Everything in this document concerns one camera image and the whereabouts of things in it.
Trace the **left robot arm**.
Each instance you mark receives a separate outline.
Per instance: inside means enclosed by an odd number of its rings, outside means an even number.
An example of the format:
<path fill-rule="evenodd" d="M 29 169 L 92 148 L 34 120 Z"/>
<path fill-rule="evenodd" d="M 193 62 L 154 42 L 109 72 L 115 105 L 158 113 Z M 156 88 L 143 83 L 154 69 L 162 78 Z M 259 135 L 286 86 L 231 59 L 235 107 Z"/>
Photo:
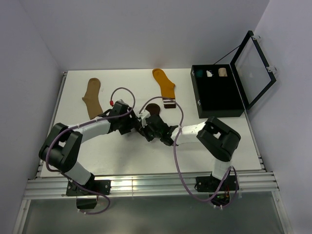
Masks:
<path fill-rule="evenodd" d="M 138 127 L 139 118 L 120 100 L 89 122 L 73 126 L 55 124 L 39 151 L 39 158 L 78 183 L 78 190 L 89 195 L 95 188 L 95 176 L 78 162 L 80 145 L 100 135 L 114 131 L 123 135 Z"/>

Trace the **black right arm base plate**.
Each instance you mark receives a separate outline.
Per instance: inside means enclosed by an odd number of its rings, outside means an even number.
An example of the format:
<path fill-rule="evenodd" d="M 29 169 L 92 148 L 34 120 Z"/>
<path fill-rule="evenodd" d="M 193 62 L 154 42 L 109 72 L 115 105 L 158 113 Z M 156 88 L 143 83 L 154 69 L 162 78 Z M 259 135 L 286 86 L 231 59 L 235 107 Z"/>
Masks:
<path fill-rule="evenodd" d="M 220 180 L 210 176 L 198 176 L 195 178 L 195 190 L 198 192 L 209 192 L 214 193 L 220 184 Z M 235 191 L 236 188 L 239 189 L 239 185 L 236 182 L 236 177 L 234 175 L 229 175 L 225 181 L 222 183 L 219 191 Z"/>

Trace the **dark brown striped-cuff sock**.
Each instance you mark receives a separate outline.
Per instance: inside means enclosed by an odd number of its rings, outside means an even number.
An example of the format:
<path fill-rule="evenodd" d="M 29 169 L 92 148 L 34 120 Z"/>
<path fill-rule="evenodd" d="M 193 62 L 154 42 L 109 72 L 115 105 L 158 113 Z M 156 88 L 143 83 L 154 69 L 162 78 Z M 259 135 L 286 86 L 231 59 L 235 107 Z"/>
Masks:
<path fill-rule="evenodd" d="M 160 107 L 155 103 L 150 103 L 144 108 L 144 110 L 149 111 L 151 116 L 147 118 L 147 125 L 145 127 L 140 127 L 140 132 L 150 141 L 154 138 L 154 130 L 160 120 Z"/>

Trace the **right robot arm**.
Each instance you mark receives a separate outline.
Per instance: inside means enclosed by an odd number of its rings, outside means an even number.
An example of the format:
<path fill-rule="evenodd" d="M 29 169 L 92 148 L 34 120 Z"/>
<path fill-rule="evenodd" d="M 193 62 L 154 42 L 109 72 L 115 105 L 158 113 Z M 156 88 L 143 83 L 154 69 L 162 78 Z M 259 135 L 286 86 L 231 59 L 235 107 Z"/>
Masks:
<path fill-rule="evenodd" d="M 225 175 L 231 167 L 232 156 L 241 140 L 240 134 L 215 117 L 205 122 L 189 126 L 169 126 L 159 115 L 148 115 L 141 119 L 141 133 L 151 141 L 158 138 L 167 146 L 186 143 L 201 143 L 214 157 L 211 185 L 222 190 L 228 179 Z"/>

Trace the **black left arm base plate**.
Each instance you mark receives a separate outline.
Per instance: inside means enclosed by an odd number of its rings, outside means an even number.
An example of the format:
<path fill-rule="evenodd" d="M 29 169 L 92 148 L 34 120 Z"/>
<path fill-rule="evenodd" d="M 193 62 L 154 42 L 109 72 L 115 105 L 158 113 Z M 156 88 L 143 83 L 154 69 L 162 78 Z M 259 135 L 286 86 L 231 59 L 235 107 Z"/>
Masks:
<path fill-rule="evenodd" d="M 79 185 L 68 181 L 66 196 L 109 195 L 110 188 L 110 180 L 94 180 L 89 185 Z"/>

